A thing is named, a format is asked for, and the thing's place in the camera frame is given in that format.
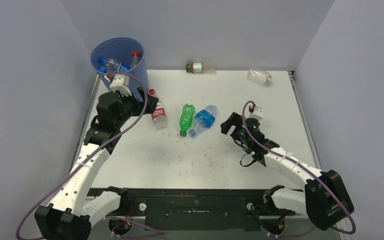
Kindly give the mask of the blue label crushed bottle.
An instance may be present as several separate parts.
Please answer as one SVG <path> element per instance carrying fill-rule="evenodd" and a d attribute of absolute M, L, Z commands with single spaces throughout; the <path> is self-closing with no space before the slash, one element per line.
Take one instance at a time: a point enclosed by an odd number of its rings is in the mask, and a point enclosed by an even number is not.
<path fill-rule="evenodd" d="M 193 127 L 188 135 L 192 138 L 208 130 L 216 120 L 218 108 L 215 105 L 207 105 L 200 110 L 194 117 Z"/>

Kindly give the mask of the Pepsi English label bottle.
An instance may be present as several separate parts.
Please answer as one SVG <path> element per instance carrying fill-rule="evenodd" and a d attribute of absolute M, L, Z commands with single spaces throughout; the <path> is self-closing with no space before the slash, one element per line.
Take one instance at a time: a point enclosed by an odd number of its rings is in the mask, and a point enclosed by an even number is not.
<path fill-rule="evenodd" d="M 106 67 L 107 73 L 110 73 L 110 72 L 127 72 L 131 69 L 128 65 L 126 65 L 122 62 L 119 62 L 113 58 L 106 58 L 104 56 L 100 56 L 98 58 L 98 63 L 99 63 L 99 66 Z"/>

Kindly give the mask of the Pepsi logo bottle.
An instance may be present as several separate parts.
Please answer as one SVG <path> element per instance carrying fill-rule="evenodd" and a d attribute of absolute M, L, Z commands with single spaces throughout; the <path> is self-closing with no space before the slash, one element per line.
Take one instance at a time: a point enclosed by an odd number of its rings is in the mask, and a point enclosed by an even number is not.
<path fill-rule="evenodd" d="M 107 73 L 107 69 L 106 69 L 106 67 L 105 66 L 99 66 L 98 67 L 98 70 L 100 71 L 100 72 L 102 72 L 102 73 L 104 73 L 104 79 L 108 82 L 108 83 L 111 83 L 112 82 L 112 80 L 113 80 L 113 77 L 111 76 L 111 75 L 109 75 L 109 74 L 106 74 Z"/>

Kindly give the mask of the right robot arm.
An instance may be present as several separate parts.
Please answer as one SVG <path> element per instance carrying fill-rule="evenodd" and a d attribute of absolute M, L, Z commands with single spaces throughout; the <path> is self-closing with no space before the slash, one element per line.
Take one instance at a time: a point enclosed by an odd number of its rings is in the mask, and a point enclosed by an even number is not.
<path fill-rule="evenodd" d="M 263 209 L 269 214 L 281 210 L 305 215 L 320 230 L 332 228 L 355 210 L 341 176 L 334 170 L 312 167 L 260 131 L 258 118 L 243 118 L 236 112 L 220 125 L 221 133 L 251 154 L 253 162 L 271 168 L 299 187 L 288 189 L 277 185 L 263 194 Z"/>

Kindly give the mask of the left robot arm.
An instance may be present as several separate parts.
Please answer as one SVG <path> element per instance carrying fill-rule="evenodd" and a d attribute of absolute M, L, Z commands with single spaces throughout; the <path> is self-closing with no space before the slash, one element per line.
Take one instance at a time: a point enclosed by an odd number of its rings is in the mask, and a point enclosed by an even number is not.
<path fill-rule="evenodd" d="M 129 210 L 126 190 L 107 187 L 96 199 L 85 203 L 99 170 L 113 153 L 122 136 L 122 126 L 130 117 L 138 120 L 153 113 L 159 98 L 138 92 L 141 100 L 120 91 L 100 95 L 96 116 L 85 134 L 79 158 L 68 179 L 46 206 L 39 206 L 34 218 L 45 240 L 86 240 L 92 227 L 109 213 L 124 215 Z"/>

